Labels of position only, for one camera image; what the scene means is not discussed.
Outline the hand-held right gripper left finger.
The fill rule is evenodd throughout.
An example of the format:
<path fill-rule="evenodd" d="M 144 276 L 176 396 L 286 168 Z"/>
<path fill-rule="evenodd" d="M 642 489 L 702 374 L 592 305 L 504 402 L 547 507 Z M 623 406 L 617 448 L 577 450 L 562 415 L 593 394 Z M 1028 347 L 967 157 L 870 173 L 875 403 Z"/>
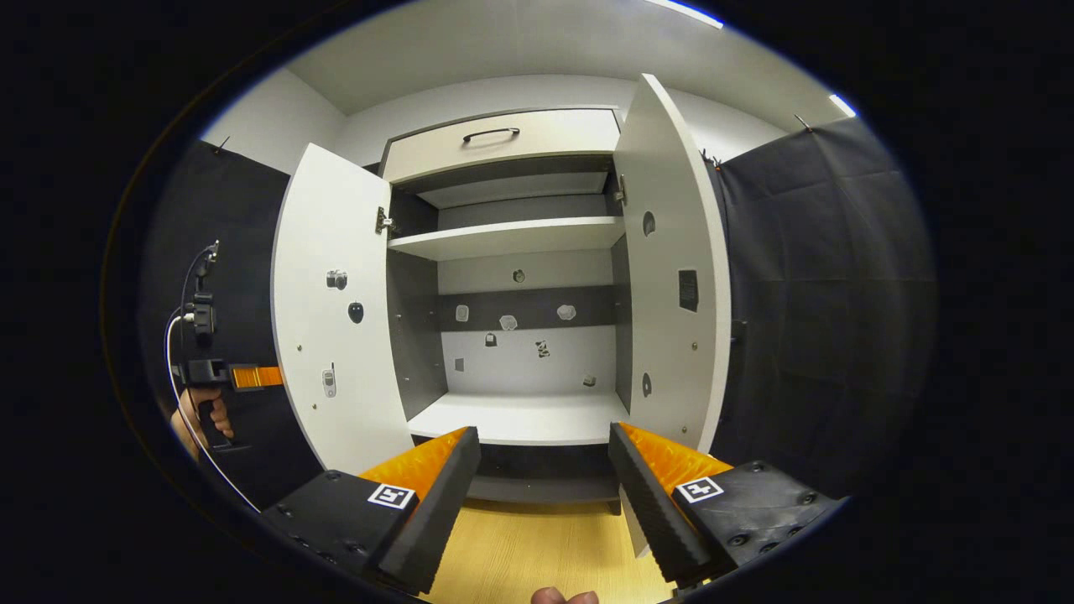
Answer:
<path fill-rule="evenodd" d="M 461 427 L 361 474 L 323 471 L 260 518 L 346 575 L 426 594 L 480 459 L 478 429 Z"/>

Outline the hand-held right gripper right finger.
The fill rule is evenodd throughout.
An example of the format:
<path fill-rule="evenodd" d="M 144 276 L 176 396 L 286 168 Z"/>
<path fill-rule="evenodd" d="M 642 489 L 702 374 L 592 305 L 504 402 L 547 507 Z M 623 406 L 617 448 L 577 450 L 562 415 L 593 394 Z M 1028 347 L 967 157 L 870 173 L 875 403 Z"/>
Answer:
<path fill-rule="evenodd" d="M 661 575 L 678 588 L 768 558 L 844 504 L 767 461 L 732 466 L 626 422 L 610 425 L 607 454 Z"/>

